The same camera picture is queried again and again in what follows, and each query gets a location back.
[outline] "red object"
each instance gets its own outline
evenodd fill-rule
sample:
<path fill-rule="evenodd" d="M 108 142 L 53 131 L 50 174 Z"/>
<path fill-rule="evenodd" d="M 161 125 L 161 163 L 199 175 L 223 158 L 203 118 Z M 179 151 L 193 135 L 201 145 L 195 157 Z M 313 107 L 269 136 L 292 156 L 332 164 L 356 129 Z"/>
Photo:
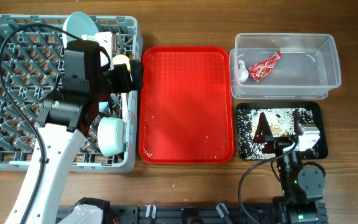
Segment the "red object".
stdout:
<path fill-rule="evenodd" d="M 139 154 L 156 164 L 218 164 L 234 154 L 229 56 L 220 47 L 143 55 Z"/>
<path fill-rule="evenodd" d="M 251 75 L 251 77 L 256 81 L 259 82 L 261 79 L 263 79 L 267 74 L 269 74 L 276 64 L 277 60 L 282 58 L 283 55 L 278 50 L 275 52 L 272 56 L 270 56 L 268 59 L 265 59 L 253 66 L 251 66 L 248 69 L 248 73 Z"/>

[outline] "wood grain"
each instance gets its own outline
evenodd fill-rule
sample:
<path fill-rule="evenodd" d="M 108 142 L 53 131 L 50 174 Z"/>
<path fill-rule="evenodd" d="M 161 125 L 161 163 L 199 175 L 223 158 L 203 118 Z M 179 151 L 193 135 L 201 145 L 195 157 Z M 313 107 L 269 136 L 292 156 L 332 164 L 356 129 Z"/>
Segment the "wood grain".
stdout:
<path fill-rule="evenodd" d="M 126 15 L 139 21 L 144 49 L 155 45 L 218 45 L 228 52 L 241 32 L 331 34 L 341 63 L 342 85 L 318 101 L 329 156 L 324 202 L 331 223 L 358 223 L 358 1 L 1 1 L 0 14 Z M 236 202 L 242 173 L 254 162 L 238 155 L 221 166 L 153 166 L 137 159 L 129 174 L 71 173 L 61 205 L 82 197 L 112 204 L 173 205 Z M 16 201 L 24 172 L 0 172 L 0 223 Z M 248 202 L 269 202 L 281 188 L 270 167 L 244 184 Z"/>

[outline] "transparent container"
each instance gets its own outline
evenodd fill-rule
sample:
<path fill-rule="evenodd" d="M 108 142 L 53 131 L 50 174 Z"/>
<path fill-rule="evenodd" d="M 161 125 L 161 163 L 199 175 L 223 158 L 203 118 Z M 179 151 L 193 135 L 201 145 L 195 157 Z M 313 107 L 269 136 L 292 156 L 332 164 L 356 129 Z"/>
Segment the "transparent container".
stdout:
<path fill-rule="evenodd" d="M 239 81 L 238 60 L 248 69 L 278 50 L 283 57 L 264 79 Z M 237 99 L 324 99 L 341 85 L 335 41 L 329 34 L 238 34 L 230 67 Z"/>

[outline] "red snack packet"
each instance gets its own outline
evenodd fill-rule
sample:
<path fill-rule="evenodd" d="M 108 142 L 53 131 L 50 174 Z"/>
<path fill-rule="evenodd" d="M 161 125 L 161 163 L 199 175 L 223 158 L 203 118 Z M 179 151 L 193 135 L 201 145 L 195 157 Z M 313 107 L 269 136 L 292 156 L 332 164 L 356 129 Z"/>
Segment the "red snack packet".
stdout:
<path fill-rule="evenodd" d="M 267 74 L 269 74 L 276 64 L 277 60 L 282 58 L 283 55 L 278 50 L 268 59 L 265 59 L 248 69 L 249 75 L 256 81 L 261 81 Z"/>

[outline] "lattice crate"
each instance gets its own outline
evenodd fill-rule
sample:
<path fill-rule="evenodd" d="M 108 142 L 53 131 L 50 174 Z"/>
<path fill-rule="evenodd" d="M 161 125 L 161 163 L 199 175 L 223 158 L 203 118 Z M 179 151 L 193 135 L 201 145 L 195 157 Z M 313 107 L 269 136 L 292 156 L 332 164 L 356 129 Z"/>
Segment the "lattice crate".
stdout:
<path fill-rule="evenodd" d="M 22 24 L 46 23 L 62 28 L 68 16 L 0 15 L 0 45 L 4 37 Z M 122 54 L 140 60 L 142 35 L 137 21 L 127 16 L 91 16 L 100 31 L 111 31 L 121 38 Z M 3 55 L 2 67 L 8 89 L 23 112 L 36 124 L 39 103 L 63 73 L 62 35 L 50 29 L 33 27 L 11 39 Z M 120 117 L 121 95 L 112 95 L 112 116 Z M 26 170 L 31 160 L 34 137 L 18 118 L 0 86 L 0 170 Z M 71 168 L 77 172 L 129 172 L 134 167 L 137 131 L 137 92 L 129 93 L 130 119 L 126 130 L 127 151 L 104 157 L 97 145 L 98 116 L 92 123 L 86 144 Z M 102 109 L 110 113 L 108 107 Z"/>

